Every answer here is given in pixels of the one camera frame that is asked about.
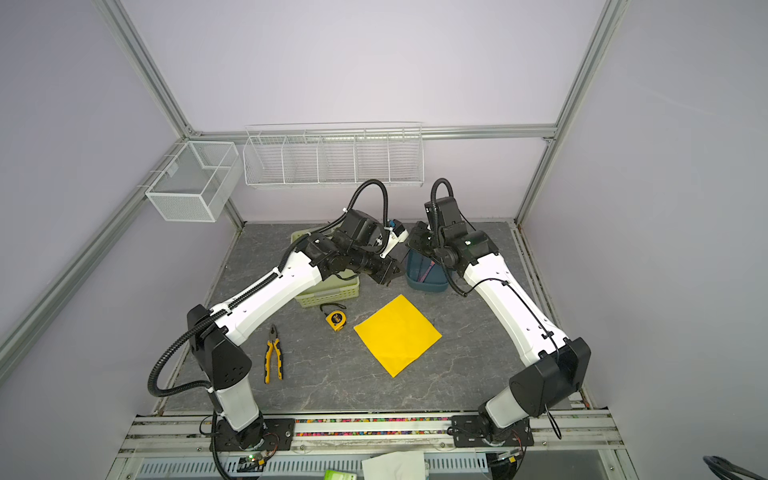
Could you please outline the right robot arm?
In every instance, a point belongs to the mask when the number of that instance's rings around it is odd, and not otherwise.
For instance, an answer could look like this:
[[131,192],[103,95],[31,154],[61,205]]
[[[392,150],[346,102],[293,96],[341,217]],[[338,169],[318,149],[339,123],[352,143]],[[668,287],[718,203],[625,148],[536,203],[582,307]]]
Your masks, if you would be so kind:
[[510,272],[497,245],[466,220],[447,179],[433,183],[424,209],[427,220],[411,231],[408,247],[442,268],[455,293],[476,293],[485,301],[524,365],[478,410],[481,438],[500,444],[514,424],[548,415],[552,406],[581,389],[591,349],[546,317]]

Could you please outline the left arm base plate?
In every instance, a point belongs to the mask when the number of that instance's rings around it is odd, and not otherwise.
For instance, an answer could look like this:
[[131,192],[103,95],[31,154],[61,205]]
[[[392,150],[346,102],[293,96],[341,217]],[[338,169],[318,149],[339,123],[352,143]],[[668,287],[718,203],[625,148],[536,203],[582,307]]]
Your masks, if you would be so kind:
[[287,451],[291,449],[295,427],[295,418],[275,417],[257,420],[236,432],[226,419],[220,419],[211,436],[219,452]]

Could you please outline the yellow paper napkin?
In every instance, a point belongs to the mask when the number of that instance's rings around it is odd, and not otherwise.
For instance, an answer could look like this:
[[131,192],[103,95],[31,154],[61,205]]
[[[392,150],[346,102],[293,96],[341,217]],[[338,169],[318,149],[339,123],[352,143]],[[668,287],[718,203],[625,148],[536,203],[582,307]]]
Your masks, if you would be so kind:
[[441,333],[404,295],[354,327],[365,347],[397,377],[441,338]]

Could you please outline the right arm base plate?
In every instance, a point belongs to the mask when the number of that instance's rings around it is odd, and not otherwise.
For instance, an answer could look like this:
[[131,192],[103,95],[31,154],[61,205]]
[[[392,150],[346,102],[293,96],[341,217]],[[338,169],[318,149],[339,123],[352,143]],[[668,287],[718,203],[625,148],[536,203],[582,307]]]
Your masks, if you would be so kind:
[[523,419],[508,427],[497,427],[483,415],[454,415],[447,433],[459,448],[529,447],[534,444],[530,422]]

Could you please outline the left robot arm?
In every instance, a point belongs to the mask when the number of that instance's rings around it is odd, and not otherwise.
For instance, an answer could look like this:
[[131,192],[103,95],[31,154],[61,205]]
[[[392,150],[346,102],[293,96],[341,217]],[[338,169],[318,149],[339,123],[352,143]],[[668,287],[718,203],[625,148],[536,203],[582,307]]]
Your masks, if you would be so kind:
[[[295,239],[276,267],[245,290],[211,308],[197,305],[187,316],[188,329],[152,367],[148,392],[164,398],[202,388],[213,404],[213,425],[240,449],[260,446],[267,434],[263,414],[254,398],[250,357],[243,343],[274,313],[298,294],[346,270],[386,285],[402,275],[402,264],[391,251],[404,243],[407,228],[388,216],[389,199],[382,199],[381,218],[348,203],[334,221]],[[163,388],[159,376],[171,357],[189,345],[205,377]]]

